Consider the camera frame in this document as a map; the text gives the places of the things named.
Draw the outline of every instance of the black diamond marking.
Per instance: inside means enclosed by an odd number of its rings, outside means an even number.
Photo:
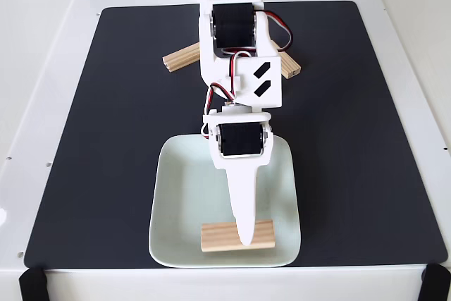
[[[261,97],[263,95],[263,93],[265,93],[270,86],[271,86],[271,81],[267,80],[263,84],[261,84],[260,87],[257,88],[254,93],[256,94],[256,96]]]
[[[263,74],[266,73],[266,71],[271,67],[271,63],[269,61],[267,61],[266,63],[264,63],[263,65],[261,65],[259,67],[258,70],[255,71],[254,75],[260,79],[261,77],[263,77]]]

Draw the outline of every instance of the cable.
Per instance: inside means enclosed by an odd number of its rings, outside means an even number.
[[[256,12],[264,12],[269,18],[271,18],[277,25],[282,27],[288,33],[288,35],[290,36],[288,43],[284,47],[279,48],[278,51],[285,52],[286,50],[288,50],[293,43],[293,33],[291,32],[291,29],[288,27],[288,25],[285,24],[285,22],[282,20],[281,17],[279,17],[277,14],[275,14],[272,11],[256,10]]]
[[[230,91],[232,93],[233,96],[235,96],[235,88],[234,88],[234,77],[235,77],[235,70],[236,70],[236,59],[237,57],[239,57],[240,55],[245,54],[248,57],[251,57],[252,55],[248,52],[248,51],[238,51],[236,53],[234,53],[231,57],[230,57],[230,63],[229,63],[229,75],[230,75]]]
[[[224,86],[218,84],[217,82],[212,82],[208,88],[208,90],[206,91],[206,97],[205,97],[205,106],[204,106],[204,115],[208,116],[209,112],[210,112],[210,106],[211,106],[211,102],[213,100],[213,93],[214,93],[214,89],[218,88],[224,95],[225,97],[230,100],[231,102],[235,101],[235,95],[232,95],[229,91],[227,91]],[[206,123],[204,123],[200,129],[200,134],[202,134],[202,136],[205,139],[209,138],[208,133],[204,132],[204,129],[206,127]]]

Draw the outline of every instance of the white surface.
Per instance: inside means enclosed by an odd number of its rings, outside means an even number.
[[[450,158],[381,0],[356,1],[385,74],[404,129],[426,184],[447,247],[450,243]],[[7,222],[0,228],[0,290],[20,300],[18,273],[49,169],[56,153],[75,87],[87,56],[99,13],[108,6],[183,4],[192,0],[75,0],[66,17],[32,105],[0,177],[0,207]],[[430,11],[439,11],[436,7]],[[74,31],[74,24],[83,30]],[[445,27],[431,27],[441,32]],[[416,300],[422,266],[365,269],[272,269],[229,271],[87,271],[52,273],[51,297],[57,300],[217,300],[277,297],[303,300]]]
[[[0,170],[71,0],[0,0]]]
[[[421,266],[375,269],[154,269],[47,273],[51,300],[416,301]],[[18,273],[0,279],[22,301]]]
[[[384,0],[451,149],[451,0]]]
[[[174,267],[268,267],[292,262],[301,234],[291,151],[280,137],[274,138],[271,162],[257,174],[257,220],[273,220],[276,248],[201,251],[203,223],[235,221],[226,172],[214,167],[208,143],[201,135],[179,135],[161,150],[149,232],[153,258]]]

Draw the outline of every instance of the white table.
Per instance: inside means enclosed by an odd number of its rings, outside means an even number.
[[[446,31],[451,22],[450,6],[446,6],[450,0],[353,1],[361,11],[449,249],[451,158],[439,127],[451,140],[451,116],[446,110],[451,102],[441,95],[451,83],[449,56],[445,59],[451,42]],[[0,37],[8,38],[0,39],[0,159],[12,158],[0,172],[0,208],[6,211],[0,226],[0,290],[5,300],[20,300],[17,279],[25,267],[17,254],[26,248],[49,175],[47,163],[55,156],[101,10],[194,2],[0,0],[2,11],[8,11],[8,16],[0,16]],[[48,277],[54,300],[398,301],[417,299],[423,267],[57,271]]]

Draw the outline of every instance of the square plate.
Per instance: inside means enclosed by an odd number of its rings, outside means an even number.
[[[201,251],[203,223],[234,222],[225,170],[214,167],[201,135],[172,137],[161,149],[149,230],[149,251],[171,267],[271,267],[291,263],[301,233],[288,143],[274,137],[268,166],[257,174],[257,220],[272,219],[276,247],[232,252]]]

